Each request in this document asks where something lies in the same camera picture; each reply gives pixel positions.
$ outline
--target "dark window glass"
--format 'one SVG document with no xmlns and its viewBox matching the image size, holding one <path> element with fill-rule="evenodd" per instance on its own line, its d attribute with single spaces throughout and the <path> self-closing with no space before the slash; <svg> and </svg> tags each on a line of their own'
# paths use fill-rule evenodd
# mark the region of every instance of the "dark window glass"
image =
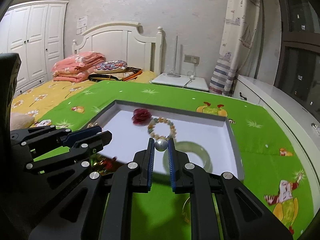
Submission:
<svg viewBox="0 0 320 240">
<path fill-rule="evenodd" d="M 286 0 L 291 32 L 320 33 L 320 19 L 308 0 Z"/>
<path fill-rule="evenodd" d="M 320 55 L 286 47 L 279 88 L 320 120 Z"/>
</svg>

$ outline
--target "bed post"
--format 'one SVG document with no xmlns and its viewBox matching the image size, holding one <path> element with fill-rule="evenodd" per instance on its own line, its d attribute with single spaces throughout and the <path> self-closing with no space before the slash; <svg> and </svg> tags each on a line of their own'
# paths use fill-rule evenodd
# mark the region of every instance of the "bed post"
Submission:
<svg viewBox="0 0 320 240">
<path fill-rule="evenodd" d="M 77 45 L 77 41 L 73 40 L 73 43 L 72 43 L 72 54 L 77 54 L 76 45 Z"/>
<path fill-rule="evenodd" d="M 154 72 L 156 75 L 161 74 L 161 59 L 162 59 L 162 42 L 163 42 L 163 33 L 162 27 L 158 27 L 158 32 L 156 35 L 156 51 L 155 51 L 155 67 Z"/>
</svg>

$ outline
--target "white wardrobe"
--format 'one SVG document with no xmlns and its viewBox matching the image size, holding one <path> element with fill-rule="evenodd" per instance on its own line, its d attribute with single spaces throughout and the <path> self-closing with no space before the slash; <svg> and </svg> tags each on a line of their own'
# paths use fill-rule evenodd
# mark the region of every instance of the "white wardrobe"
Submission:
<svg viewBox="0 0 320 240">
<path fill-rule="evenodd" d="M 0 22 L 0 53 L 21 59 L 15 96 L 52 79 L 53 65 L 64 58 L 67 1 L 34 1 L 10 6 Z"/>
</svg>

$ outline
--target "green bed sheet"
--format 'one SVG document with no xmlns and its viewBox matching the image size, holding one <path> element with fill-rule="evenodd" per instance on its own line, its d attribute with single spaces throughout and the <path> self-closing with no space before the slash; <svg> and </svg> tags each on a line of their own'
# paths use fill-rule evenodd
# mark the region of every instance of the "green bed sheet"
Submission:
<svg viewBox="0 0 320 240">
<path fill-rule="evenodd" d="M 261 106 L 175 87 L 102 81 L 74 96 L 70 94 L 41 120 L 50 119 L 58 128 L 78 130 L 116 99 L 211 114 L 226 111 L 233 120 L 231 128 L 241 153 L 244 184 L 284 223 L 294 239 L 313 219 L 311 190 L 303 166 L 284 132 Z M 76 106 L 81 111 L 71 109 Z M 59 148 L 41 159 L 66 151 Z M 191 226 L 181 215 L 187 197 L 175 195 L 169 186 L 159 183 L 153 183 L 148 194 L 134 194 L 131 239 L 191 239 Z"/>
</svg>

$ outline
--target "yellow floral bed sheet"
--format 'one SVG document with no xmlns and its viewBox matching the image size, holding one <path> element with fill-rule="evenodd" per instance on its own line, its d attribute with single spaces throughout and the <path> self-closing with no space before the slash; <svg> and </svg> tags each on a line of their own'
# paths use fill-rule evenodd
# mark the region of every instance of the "yellow floral bed sheet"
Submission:
<svg viewBox="0 0 320 240">
<path fill-rule="evenodd" d="M 148 83 L 156 74 L 152 71 L 143 72 L 135 80 L 128 82 Z M 40 87 L 30 89 L 13 99 L 11 112 L 28 114 L 39 120 L 46 112 L 69 97 L 82 92 L 90 93 L 87 89 L 95 82 L 86 80 L 79 83 L 69 81 L 49 81 Z"/>
</svg>

